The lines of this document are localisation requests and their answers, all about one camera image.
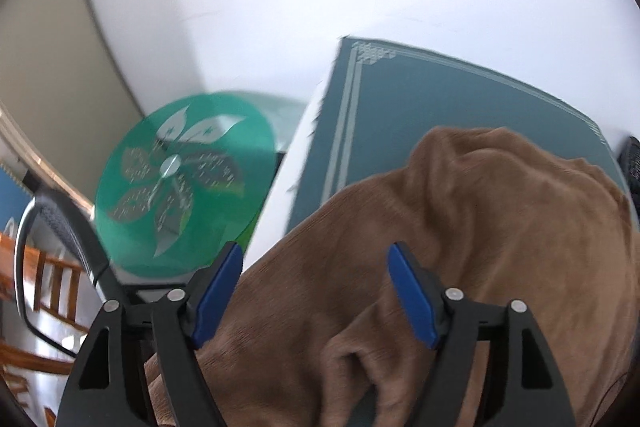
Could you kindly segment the brown fleece garment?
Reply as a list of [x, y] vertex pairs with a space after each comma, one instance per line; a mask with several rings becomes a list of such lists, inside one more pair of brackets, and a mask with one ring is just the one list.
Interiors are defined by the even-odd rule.
[[436, 128], [404, 168], [344, 188], [252, 265], [198, 363], [230, 426], [343, 426], [370, 388], [375, 424], [402, 425], [434, 359], [388, 277], [402, 242], [469, 298], [530, 306], [585, 426], [630, 364], [636, 223], [587, 161], [506, 129]]

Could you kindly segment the wooden chair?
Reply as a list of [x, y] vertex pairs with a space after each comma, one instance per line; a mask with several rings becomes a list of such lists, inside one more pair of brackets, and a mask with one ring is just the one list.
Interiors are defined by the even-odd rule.
[[12, 286], [1, 291], [1, 377], [37, 426], [54, 424], [73, 355], [88, 332], [85, 288], [79, 263], [52, 233], [40, 231], [27, 239], [26, 317], [17, 312]]

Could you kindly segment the green round flower disc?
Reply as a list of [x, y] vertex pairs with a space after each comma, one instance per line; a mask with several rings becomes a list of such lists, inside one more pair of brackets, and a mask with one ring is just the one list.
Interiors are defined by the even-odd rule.
[[276, 139], [245, 94], [180, 98], [136, 124], [105, 164], [94, 226], [111, 262], [168, 279], [248, 243], [277, 169]]

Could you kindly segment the black mesh chair right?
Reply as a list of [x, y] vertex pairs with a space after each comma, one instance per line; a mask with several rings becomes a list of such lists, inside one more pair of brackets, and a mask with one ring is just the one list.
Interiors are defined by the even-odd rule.
[[633, 198], [639, 197], [640, 190], [640, 142], [634, 136], [628, 136], [620, 156], [617, 158], [620, 170], [628, 184]]

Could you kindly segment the grey tall cabinet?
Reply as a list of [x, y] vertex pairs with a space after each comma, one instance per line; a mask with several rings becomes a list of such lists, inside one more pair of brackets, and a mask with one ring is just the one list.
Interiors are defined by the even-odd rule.
[[142, 117], [88, 0], [1, 0], [1, 108], [29, 170], [85, 206]]

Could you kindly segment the teal table mat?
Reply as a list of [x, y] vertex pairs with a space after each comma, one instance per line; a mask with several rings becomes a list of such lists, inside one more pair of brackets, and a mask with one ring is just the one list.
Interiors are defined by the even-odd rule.
[[349, 184], [405, 165], [438, 126], [506, 127], [562, 158], [584, 158], [628, 187], [598, 125], [554, 96], [493, 70], [411, 46], [345, 38], [297, 185], [295, 228]]

